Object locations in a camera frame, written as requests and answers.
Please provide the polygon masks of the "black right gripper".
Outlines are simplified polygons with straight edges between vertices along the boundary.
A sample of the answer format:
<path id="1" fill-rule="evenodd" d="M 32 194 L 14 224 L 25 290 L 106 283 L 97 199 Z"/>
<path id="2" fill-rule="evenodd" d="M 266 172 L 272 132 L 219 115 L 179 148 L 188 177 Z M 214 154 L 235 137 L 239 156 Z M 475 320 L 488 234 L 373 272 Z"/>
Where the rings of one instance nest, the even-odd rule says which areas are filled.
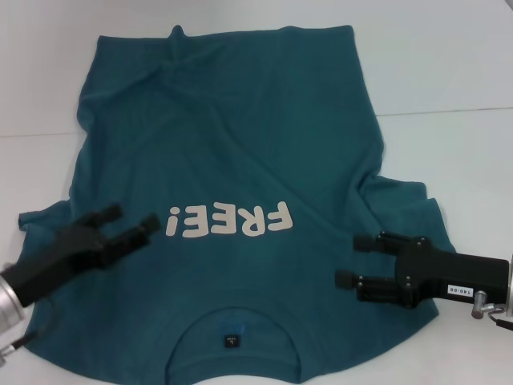
<path id="1" fill-rule="evenodd" d="M 355 235 L 353 250 L 396 257 L 396 281 L 358 276 L 347 270 L 335 272 L 336 287 L 355 290 L 358 301 L 401 303 L 406 308 L 415 308 L 432 298 L 472 303 L 476 293 L 482 291 L 491 303 L 507 302 L 506 260 L 443 251 L 428 240 L 415 239 L 405 246 L 404 236 L 384 231 L 375 237 Z"/>

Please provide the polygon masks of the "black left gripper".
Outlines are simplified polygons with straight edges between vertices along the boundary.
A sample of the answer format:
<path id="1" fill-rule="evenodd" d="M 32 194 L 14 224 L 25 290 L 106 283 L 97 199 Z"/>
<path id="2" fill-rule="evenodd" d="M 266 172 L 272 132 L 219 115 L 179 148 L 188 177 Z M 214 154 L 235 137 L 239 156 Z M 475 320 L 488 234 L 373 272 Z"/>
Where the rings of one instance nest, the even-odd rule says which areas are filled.
<path id="1" fill-rule="evenodd" d="M 11 303 L 26 308 L 80 274 L 111 267 L 109 260 L 122 259 L 143 248 L 161 229 L 159 218 L 151 215 L 136 227 L 106 238 L 101 228 L 121 216 L 118 205 L 109 205 L 62 227 L 49 245 L 2 271 L 2 292 Z"/>

